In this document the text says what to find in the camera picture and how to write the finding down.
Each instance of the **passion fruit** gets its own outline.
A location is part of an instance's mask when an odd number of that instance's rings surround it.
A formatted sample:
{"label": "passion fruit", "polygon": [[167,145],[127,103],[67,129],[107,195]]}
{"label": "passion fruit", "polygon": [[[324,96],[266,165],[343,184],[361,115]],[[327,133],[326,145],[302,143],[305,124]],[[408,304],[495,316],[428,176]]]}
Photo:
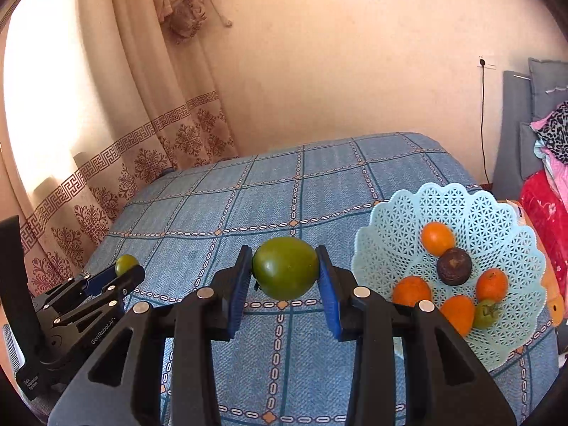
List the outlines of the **passion fruit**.
{"label": "passion fruit", "polygon": [[471,275],[471,258],[467,251],[461,248],[450,248],[439,257],[436,271],[439,279],[446,285],[462,285]]}

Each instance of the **power cord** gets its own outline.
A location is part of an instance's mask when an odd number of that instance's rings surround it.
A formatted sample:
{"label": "power cord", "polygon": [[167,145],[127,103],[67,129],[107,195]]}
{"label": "power cord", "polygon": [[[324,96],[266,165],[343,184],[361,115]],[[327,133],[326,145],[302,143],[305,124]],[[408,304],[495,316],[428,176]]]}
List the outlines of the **power cord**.
{"label": "power cord", "polygon": [[481,65],[481,154],[484,157],[484,172],[485,178],[487,179],[487,184],[489,182],[489,176],[487,176],[487,165],[485,162],[485,146],[484,146],[484,117],[485,117],[485,59],[479,59],[479,64]]}

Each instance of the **fruit basket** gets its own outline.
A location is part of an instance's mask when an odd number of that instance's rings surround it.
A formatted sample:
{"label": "fruit basket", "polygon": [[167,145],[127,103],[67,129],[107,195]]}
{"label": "fruit basket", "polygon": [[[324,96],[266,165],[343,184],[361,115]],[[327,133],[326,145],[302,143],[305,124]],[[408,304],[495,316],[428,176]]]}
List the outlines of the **fruit basket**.
{"label": "fruit basket", "polygon": [[[471,276],[461,286],[439,280],[438,258],[427,253],[421,243],[422,228],[433,221],[450,227],[456,246],[471,257]],[[510,352],[534,333],[546,302],[546,290],[540,284],[545,266],[534,231],[518,225],[512,207],[497,203],[485,191],[471,195],[455,183],[445,187],[427,183],[417,193],[400,190],[388,202],[379,203],[371,212],[369,225],[357,231],[351,262],[357,282],[387,299],[392,298],[402,278],[422,277],[438,307],[456,295],[469,296],[475,302],[475,284],[484,271],[495,267],[506,272],[509,289],[501,303],[501,318],[488,329],[472,329],[465,337],[487,370],[505,363]],[[395,351],[402,357],[399,341]]]}

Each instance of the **patterned curtain border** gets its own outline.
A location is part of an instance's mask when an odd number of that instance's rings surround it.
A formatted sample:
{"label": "patterned curtain border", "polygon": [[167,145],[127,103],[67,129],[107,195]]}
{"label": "patterned curtain border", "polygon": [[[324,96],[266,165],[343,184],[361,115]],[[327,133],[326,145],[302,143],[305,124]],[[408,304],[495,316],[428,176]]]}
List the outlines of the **patterned curtain border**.
{"label": "patterned curtain border", "polygon": [[24,254],[27,254],[45,232],[49,219],[67,202],[73,199],[87,185],[93,176],[107,169],[115,163],[120,156],[135,145],[154,136],[164,127],[189,116],[192,109],[198,105],[216,101],[219,98],[217,91],[197,96],[158,118],[151,120],[137,129],[129,132],[119,140],[113,142],[104,151],[98,153],[84,165],[79,167],[70,177],[57,186],[26,219],[20,228]]}

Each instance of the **red fabric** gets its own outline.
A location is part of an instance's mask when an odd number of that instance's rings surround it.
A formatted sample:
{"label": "red fabric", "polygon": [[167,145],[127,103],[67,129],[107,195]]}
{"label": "red fabric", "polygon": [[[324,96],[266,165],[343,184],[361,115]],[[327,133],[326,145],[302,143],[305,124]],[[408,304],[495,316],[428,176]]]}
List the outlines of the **red fabric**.
{"label": "red fabric", "polygon": [[566,298],[568,212],[562,201],[550,189],[544,170],[533,174],[525,181],[519,202],[539,234],[555,270],[560,293]]}

